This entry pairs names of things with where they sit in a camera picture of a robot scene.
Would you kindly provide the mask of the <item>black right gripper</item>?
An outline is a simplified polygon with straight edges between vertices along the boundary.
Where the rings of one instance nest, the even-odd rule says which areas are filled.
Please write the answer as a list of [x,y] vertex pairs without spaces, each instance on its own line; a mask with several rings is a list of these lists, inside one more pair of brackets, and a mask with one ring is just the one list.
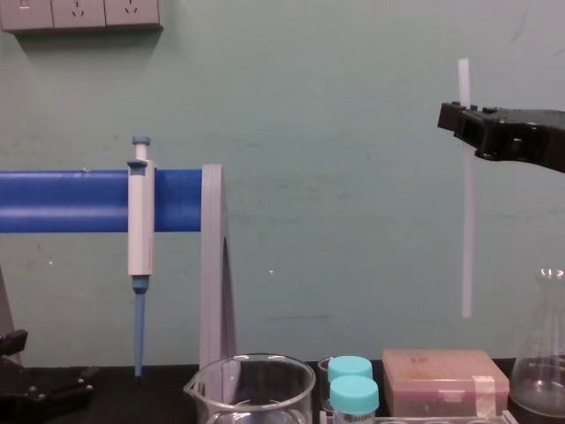
[[528,160],[564,172],[564,112],[500,107],[464,107],[444,102],[438,127],[474,148],[485,160]]

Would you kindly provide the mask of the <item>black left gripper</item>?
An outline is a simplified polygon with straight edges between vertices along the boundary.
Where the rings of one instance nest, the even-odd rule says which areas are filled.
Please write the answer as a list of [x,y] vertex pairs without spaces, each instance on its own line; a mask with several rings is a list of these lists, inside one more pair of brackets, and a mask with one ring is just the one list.
[[0,340],[1,422],[44,423],[45,405],[89,402],[99,368],[66,368],[60,376],[27,369],[8,358],[25,350],[27,337],[26,330],[18,329]]

